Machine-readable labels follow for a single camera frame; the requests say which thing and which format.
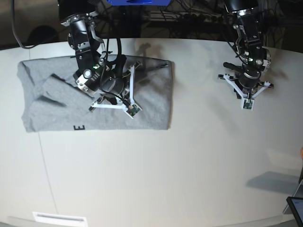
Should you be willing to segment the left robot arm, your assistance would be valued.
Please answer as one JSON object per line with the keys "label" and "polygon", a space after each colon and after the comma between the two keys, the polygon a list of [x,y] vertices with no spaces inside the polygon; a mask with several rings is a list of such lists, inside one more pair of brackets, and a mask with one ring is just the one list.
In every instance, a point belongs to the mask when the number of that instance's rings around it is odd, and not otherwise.
{"label": "left robot arm", "polygon": [[258,87],[264,86],[260,81],[271,64],[271,55],[263,47],[262,31],[253,15],[258,6],[256,0],[225,0],[227,13],[236,15],[232,27],[237,31],[238,38],[232,47],[236,56],[242,61],[241,66],[225,62],[223,66],[235,71],[232,81],[245,93],[255,94]]}

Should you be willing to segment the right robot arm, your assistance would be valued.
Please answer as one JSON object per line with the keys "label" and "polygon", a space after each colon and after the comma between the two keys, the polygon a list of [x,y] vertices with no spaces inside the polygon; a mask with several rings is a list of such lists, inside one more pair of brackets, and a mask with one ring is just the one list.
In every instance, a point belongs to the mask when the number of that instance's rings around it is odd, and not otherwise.
{"label": "right robot arm", "polygon": [[118,53],[109,60],[109,43],[97,34],[97,19],[104,18],[98,9],[98,0],[60,0],[59,19],[68,28],[68,43],[75,51],[78,69],[74,73],[76,85],[83,92],[96,93],[112,99],[125,101],[126,78],[123,68],[126,56],[122,54],[120,38]]}

